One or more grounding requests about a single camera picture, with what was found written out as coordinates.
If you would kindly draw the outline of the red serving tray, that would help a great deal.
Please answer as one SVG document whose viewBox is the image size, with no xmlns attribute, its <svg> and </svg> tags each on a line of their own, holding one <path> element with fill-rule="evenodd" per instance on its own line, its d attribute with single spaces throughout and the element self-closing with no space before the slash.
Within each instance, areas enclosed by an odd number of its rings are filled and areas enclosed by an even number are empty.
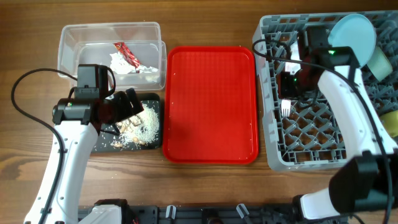
<svg viewBox="0 0 398 224">
<path fill-rule="evenodd" d="M 254 56 L 245 47 L 169 52 L 163 153 L 180 164 L 250 164 L 259 154 Z"/>
</svg>

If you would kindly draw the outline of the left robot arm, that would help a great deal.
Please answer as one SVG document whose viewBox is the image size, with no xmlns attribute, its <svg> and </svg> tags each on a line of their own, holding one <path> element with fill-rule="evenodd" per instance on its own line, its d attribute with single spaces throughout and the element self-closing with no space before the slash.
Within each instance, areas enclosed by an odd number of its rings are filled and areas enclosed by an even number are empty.
<svg viewBox="0 0 398 224">
<path fill-rule="evenodd" d="M 114 126 L 143 111 L 136 92 L 109 87 L 105 65 L 81 64 L 77 86 L 52 112 L 53 143 L 37 197 L 25 223 L 77 223 L 86 165 L 103 125 Z"/>
</svg>

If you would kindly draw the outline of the red snack wrapper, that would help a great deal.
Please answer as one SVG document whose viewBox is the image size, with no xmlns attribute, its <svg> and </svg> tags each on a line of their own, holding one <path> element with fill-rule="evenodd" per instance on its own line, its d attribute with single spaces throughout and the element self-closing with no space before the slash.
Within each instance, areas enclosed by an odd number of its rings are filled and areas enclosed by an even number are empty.
<svg viewBox="0 0 398 224">
<path fill-rule="evenodd" d="M 123 55 L 128 64 L 134 66 L 135 68 L 138 68 L 141 65 L 138 58 L 131 52 L 129 47 L 124 42 L 116 42 L 114 43 L 114 46 L 118 52 Z"/>
</svg>

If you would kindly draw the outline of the white plastic fork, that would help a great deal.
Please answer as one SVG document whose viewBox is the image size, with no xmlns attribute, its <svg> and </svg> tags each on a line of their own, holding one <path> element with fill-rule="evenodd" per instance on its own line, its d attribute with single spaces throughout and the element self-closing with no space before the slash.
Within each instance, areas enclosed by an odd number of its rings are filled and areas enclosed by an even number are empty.
<svg viewBox="0 0 398 224">
<path fill-rule="evenodd" d="M 289 117 L 291 111 L 291 101 L 288 99 L 283 99 L 280 104 L 280 112 L 283 117 Z"/>
</svg>

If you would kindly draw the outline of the rice and food scraps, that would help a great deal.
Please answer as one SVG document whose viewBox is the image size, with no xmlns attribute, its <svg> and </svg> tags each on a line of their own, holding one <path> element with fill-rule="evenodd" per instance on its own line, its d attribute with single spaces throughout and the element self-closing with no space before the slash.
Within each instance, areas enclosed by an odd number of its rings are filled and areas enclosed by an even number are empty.
<svg viewBox="0 0 398 224">
<path fill-rule="evenodd" d="M 157 133 L 160 129 L 158 114 L 154 108 L 143 105 L 143 111 L 116 123 L 120 130 L 118 140 L 114 140 L 113 147 L 148 146 L 158 140 Z"/>
</svg>

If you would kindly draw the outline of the light blue plate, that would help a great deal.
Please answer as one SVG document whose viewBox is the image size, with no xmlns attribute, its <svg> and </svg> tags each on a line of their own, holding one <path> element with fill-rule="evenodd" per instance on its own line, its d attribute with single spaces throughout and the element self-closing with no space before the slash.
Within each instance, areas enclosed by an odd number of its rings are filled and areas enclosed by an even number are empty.
<svg viewBox="0 0 398 224">
<path fill-rule="evenodd" d="M 332 47 L 351 47 L 363 68 L 376 48 L 376 31 L 371 21 L 361 14 L 349 14 L 330 31 L 328 42 Z"/>
</svg>

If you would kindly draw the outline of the yellow cup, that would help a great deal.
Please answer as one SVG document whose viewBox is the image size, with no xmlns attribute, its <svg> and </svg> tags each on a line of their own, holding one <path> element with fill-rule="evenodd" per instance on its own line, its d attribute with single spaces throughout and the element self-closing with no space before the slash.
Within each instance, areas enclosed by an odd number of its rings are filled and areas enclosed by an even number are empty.
<svg viewBox="0 0 398 224">
<path fill-rule="evenodd" d="M 380 120 L 390 137 L 396 138 L 398 126 L 398 111 L 395 110 L 386 113 L 380 117 Z"/>
</svg>

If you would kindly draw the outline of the mint green bowl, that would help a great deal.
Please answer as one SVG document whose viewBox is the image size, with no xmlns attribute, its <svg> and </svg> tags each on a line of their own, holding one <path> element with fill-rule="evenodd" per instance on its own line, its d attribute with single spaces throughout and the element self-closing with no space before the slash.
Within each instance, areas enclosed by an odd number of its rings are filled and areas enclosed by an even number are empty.
<svg viewBox="0 0 398 224">
<path fill-rule="evenodd" d="M 393 71 L 390 61 L 380 47 L 375 47 L 367 66 L 379 82 L 383 81 Z"/>
</svg>

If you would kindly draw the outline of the black tray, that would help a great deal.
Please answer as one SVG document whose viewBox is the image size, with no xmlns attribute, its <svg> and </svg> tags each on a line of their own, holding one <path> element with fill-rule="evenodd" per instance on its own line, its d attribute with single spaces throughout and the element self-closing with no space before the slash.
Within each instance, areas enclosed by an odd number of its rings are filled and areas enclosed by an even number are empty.
<svg viewBox="0 0 398 224">
<path fill-rule="evenodd" d="M 140 151 L 157 149 L 162 145 L 162 102 L 159 95 L 155 93 L 140 93 L 137 95 L 140 99 L 142 106 L 147 105 L 150 108 L 154 108 L 158 114 L 158 120 L 160 121 L 160 129 L 157 133 L 158 140 L 154 143 L 150 143 L 148 146 L 133 146 L 128 145 L 128 147 L 113 147 L 111 143 L 114 140 L 118 140 L 118 136 L 121 134 L 119 128 L 114 125 L 104 125 L 102 126 L 103 132 L 99 135 L 98 140 L 92 153 L 102 153 L 102 152 L 124 152 L 124 151 Z"/>
</svg>

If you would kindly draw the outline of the white napkin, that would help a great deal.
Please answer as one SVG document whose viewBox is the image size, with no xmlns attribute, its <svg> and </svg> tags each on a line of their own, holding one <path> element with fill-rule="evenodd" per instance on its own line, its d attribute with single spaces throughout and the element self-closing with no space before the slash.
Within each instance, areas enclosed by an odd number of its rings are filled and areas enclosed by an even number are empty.
<svg viewBox="0 0 398 224">
<path fill-rule="evenodd" d="M 158 72 L 158 68 L 147 67 L 139 65 L 135 67 L 129 64 L 121 53 L 113 53 L 111 56 L 110 69 L 117 74 L 128 74 L 128 73 L 154 73 Z"/>
</svg>

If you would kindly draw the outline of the clear plastic bin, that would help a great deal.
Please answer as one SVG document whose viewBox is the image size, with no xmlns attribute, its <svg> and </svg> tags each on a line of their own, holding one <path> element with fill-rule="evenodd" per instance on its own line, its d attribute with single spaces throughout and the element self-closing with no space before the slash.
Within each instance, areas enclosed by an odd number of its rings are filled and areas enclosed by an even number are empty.
<svg viewBox="0 0 398 224">
<path fill-rule="evenodd" d="M 165 87 L 166 46 L 156 22 L 115 22 L 68 25 L 62 30 L 57 68 L 74 77 L 80 64 L 110 67 L 111 54 L 119 53 L 114 43 L 124 42 L 141 65 L 158 68 L 154 73 L 117 74 L 116 89 L 160 91 Z"/>
</svg>

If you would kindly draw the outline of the grey dishwasher rack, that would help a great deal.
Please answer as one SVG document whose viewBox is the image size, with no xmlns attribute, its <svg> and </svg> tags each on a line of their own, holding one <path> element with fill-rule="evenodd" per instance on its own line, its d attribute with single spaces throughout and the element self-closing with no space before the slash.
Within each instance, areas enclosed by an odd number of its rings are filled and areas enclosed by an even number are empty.
<svg viewBox="0 0 398 224">
<path fill-rule="evenodd" d="M 397 110 L 397 11 L 367 11 L 367 17 L 376 29 L 376 45 L 392 64 L 392 73 L 381 81 L 363 68 L 364 87 L 379 115 Z M 281 14 L 263 16 L 253 35 L 256 50 L 279 57 L 282 47 L 268 44 L 267 39 L 293 44 L 299 32 L 308 26 L 333 26 L 346 16 L 344 12 L 318 14 Z M 294 171 L 332 169 L 346 162 L 343 137 L 333 116 L 330 105 L 322 94 L 312 107 L 309 104 L 314 93 L 306 95 L 302 102 L 292 101 L 288 117 L 280 113 L 280 99 L 276 76 L 282 71 L 278 63 L 268 62 L 255 56 L 256 73 L 259 77 L 267 162 L 272 170 Z"/>
</svg>

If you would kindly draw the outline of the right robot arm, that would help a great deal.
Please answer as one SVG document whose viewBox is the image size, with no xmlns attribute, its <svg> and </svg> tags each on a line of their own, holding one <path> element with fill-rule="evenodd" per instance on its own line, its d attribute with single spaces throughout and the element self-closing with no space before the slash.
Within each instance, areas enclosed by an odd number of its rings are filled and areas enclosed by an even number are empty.
<svg viewBox="0 0 398 224">
<path fill-rule="evenodd" d="M 328 187 L 298 197 L 304 220 L 384 210 L 387 223 L 397 207 L 397 144 L 384 129 L 363 84 L 351 47 L 334 47 L 324 27 L 300 33 L 301 69 L 277 79 L 280 98 L 299 99 L 318 90 L 327 99 L 343 137 L 347 163 Z"/>
</svg>

